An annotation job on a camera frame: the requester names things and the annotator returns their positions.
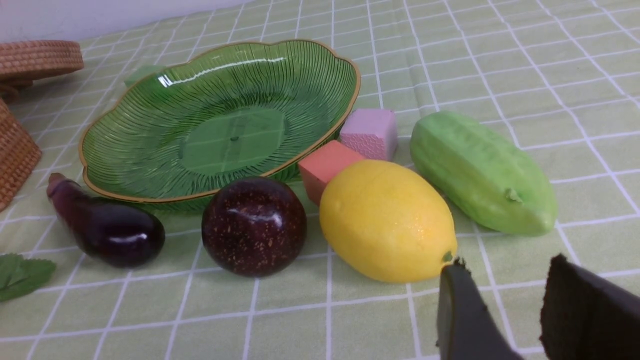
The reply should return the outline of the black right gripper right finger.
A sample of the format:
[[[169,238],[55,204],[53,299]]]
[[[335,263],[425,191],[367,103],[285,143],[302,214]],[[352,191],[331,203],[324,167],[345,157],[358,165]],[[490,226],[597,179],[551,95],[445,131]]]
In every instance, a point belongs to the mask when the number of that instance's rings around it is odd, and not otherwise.
[[[637,360],[640,299],[601,276],[551,258],[540,314],[550,360]]]

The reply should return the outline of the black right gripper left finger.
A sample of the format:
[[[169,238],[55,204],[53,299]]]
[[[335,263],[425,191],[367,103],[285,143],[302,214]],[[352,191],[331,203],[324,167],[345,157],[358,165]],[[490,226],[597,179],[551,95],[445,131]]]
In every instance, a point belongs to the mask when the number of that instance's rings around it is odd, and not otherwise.
[[[521,360],[496,326],[462,258],[439,276],[438,339],[441,360]]]

